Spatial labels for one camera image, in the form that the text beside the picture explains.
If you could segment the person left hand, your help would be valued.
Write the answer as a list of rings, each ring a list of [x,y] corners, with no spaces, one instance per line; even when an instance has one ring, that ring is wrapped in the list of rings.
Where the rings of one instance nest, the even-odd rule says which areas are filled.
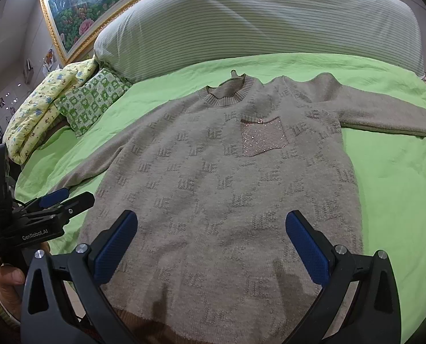
[[[0,266],[0,302],[5,310],[16,320],[20,320],[22,298],[16,288],[25,283],[25,274],[10,264]]]

